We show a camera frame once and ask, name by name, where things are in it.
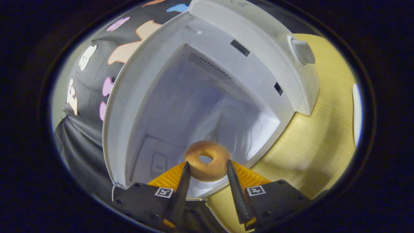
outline blue shape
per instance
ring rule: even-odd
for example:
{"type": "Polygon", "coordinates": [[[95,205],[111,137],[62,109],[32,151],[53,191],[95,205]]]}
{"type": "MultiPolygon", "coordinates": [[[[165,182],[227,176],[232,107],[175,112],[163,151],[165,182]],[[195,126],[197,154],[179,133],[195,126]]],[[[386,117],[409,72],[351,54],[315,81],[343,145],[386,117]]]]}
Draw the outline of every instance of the blue shape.
{"type": "Polygon", "coordinates": [[[186,4],[178,4],[168,9],[167,12],[172,12],[172,11],[184,12],[186,10],[188,10],[188,6],[186,4]]]}

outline pink shape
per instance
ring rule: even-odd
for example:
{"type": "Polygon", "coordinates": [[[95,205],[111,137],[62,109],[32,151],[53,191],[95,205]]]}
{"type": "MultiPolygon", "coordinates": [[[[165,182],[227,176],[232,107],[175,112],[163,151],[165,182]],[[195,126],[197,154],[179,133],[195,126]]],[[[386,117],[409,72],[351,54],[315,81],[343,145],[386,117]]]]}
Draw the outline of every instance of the pink shape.
{"type": "Polygon", "coordinates": [[[118,21],[116,21],[115,23],[113,23],[106,31],[107,32],[112,32],[115,31],[117,28],[119,28],[122,24],[124,24],[126,21],[128,21],[128,19],[130,19],[131,17],[126,17],[126,18],[122,18],[118,21]]]}
{"type": "Polygon", "coordinates": [[[112,92],[112,88],[113,88],[113,82],[111,77],[106,77],[106,79],[103,81],[103,86],[102,86],[102,94],[103,96],[108,96],[111,92],[112,92]]]}
{"type": "Polygon", "coordinates": [[[101,102],[101,104],[99,105],[99,117],[101,118],[102,121],[104,121],[105,119],[105,112],[106,112],[106,103],[101,102]]]}

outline donut hole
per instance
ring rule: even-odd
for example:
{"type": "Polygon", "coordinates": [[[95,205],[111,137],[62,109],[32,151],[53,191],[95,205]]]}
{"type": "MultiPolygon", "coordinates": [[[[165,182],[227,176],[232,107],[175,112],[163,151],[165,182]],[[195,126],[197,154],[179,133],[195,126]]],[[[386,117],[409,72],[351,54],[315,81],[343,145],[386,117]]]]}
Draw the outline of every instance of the donut hole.
{"type": "Polygon", "coordinates": [[[213,161],[213,159],[211,159],[210,157],[208,157],[207,155],[199,155],[198,158],[200,159],[201,162],[203,163],[210,163],[211,161],[213,161]]]}

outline black fabric backdrop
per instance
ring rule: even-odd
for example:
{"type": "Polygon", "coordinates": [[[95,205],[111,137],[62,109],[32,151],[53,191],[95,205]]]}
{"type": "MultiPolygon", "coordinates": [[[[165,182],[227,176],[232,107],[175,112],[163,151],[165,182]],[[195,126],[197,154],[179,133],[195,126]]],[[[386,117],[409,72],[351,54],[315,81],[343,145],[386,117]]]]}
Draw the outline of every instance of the black fabric backdrop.
{"type": "MultiPolygon", "coordinates": [[[[179,12],[167,12],[167,9],[178,4],[189,5],[190,0],[168,0],[145,7],[138,6],[125,14],[115,18],[131,18],[113,32],[107,32],[105,27],[94,38],[86,38],[89,46],[97,45],[96,51],[90,58],[86,68],[80,70],[79,54],[69,77],[73,79],[73,87],[78,98],[78,115],[75,116],[70,105],[66,104],[67,116],[58,124],[54,138],[60,156],[76,181],[88,193],[104,202],[111,201],[112,182],[106,170],[102,150],[102,125],[99,117],[99,105],[107,102],[108,97],[102,95],[102,85],[106,77],[114,82],[123,63],[107,64],[110,54],[122,44],[139,41],[135,30],[143,23],[154,20],[155,23],[164,24],[179,12]]],[[[293,33],[317,35],[317,32],[298,20],[294,15],[263,2],[253,2],[266,10],[293,33]]]]}

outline orange gripper pad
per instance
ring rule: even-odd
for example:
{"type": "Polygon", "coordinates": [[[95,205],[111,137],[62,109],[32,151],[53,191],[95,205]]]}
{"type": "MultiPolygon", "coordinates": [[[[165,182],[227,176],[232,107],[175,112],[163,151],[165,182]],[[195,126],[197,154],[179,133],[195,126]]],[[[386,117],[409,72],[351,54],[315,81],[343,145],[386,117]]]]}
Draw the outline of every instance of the orange gripper pad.
{"type": "Polygon", "coordinates": [[[176,192],[178,184],[180,182],[181,174],[184,170],[185,163],[186,161],[162,173],[160,176],[149,182],[148,185],[163,187],[167,189],[174,189],[174,192],[176,192]]]}
{"type": "Polygon", "coordinates": [[[243,190],[243,193],[247,187],[263,185],[271,182],[270,180],[255,173],[247,167],[234,162],[233,160],[231,163],[233,164],[234,170],[236,171],[238,181],[240,183],[241,189],[243,190]]]}

